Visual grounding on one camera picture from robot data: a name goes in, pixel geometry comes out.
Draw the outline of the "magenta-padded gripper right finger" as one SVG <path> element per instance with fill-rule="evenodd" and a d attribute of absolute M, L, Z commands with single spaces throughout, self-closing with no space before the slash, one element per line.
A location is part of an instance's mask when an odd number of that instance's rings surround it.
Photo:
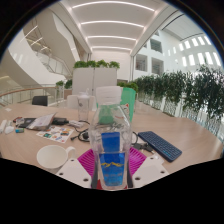
<path fill-rule="evenodd" d="M 163 166 L 164 160 L 158 155 L 150 157 L 135 148 L 129 153 L 128 187 L 140 188 L 169 174 Z"/>

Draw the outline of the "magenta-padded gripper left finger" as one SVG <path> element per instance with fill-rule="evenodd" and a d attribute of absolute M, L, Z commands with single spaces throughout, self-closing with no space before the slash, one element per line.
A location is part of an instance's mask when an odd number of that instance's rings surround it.
<path fill-rule="evenodd" d="M 93 150 L 89 149 L 77 159 L 69 159 L 56 175 L 81 187 L 96 189 L 98 173 Z"/>

